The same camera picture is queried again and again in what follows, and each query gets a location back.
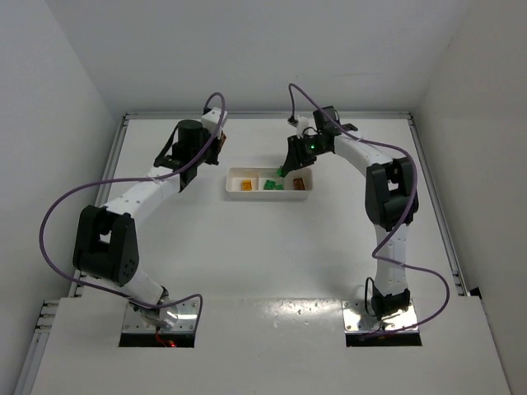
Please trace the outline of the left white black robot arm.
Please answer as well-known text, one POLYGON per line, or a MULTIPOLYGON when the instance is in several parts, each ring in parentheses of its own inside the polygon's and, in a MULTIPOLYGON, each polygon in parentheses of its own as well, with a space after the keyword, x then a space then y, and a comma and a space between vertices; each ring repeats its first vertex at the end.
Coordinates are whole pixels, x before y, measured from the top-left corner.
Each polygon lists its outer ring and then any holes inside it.
POLYGON ((182 192, 205 163, 217 165, 225 121, 219 113, 177 123, 144 181, 102 207, 85 207, 77 227, 73 266, 104 280, 133 304, 154 309, 166 289, 139 266, 138 227, 168 198, 182 192))

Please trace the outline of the brown square lego plate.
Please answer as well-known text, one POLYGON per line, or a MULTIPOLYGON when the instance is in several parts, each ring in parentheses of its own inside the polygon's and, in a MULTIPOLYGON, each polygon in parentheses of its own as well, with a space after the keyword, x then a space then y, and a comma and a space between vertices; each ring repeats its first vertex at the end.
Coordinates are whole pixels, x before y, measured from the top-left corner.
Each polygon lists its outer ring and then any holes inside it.
POLYGON ((302 177, 297 177, 292 180, 293 189, 296 191, 305 191, 306 184, 305 180, 302 177))

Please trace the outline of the thin brown lego plate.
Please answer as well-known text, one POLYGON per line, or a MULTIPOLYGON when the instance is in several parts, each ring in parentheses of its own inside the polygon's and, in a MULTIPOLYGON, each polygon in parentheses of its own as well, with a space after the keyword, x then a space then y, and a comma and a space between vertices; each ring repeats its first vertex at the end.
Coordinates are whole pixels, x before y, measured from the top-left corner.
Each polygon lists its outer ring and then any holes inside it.
POLYGON ((226 142, 226 134, 224 132, 222 132, 222 135, 221 135, 221 138, 220 138, 220 141, 219 141, 219 148, 220 150, 223 148, 225 142, 226 142))

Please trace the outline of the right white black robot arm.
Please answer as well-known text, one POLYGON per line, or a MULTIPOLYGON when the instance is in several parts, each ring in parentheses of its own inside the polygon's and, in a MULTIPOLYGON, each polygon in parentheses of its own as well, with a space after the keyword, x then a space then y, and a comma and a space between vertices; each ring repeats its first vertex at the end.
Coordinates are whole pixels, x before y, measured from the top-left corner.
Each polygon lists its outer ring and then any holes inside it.
POLYGON ((377 319, 408 309, 411 294, 406 279, 408 226, 418 209, 415 164, 406 155, 393 158, 372 142, 361 139, 358 129, 340 123, 332 106, 313 113, 315 125, 298 115, 288 124, 296 133, 287 139, 287 156, 277 172, 284 177, 316 162, 318 156, 333 153, 351 164, 366 180, 366 215, 375 227, 372 257, 377 261, 372 294, 365 296, 365 310, 377 319))

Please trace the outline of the yellow lego plate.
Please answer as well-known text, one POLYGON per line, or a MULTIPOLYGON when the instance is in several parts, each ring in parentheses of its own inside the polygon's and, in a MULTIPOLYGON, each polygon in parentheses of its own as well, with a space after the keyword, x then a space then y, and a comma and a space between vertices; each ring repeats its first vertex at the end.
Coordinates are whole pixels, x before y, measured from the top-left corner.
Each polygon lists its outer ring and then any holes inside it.
POLYGON ((240 186, 241 186, 241 190, 245 192, 249 192, 253 189, 252 181, 250 179, 242 180, 240 186))

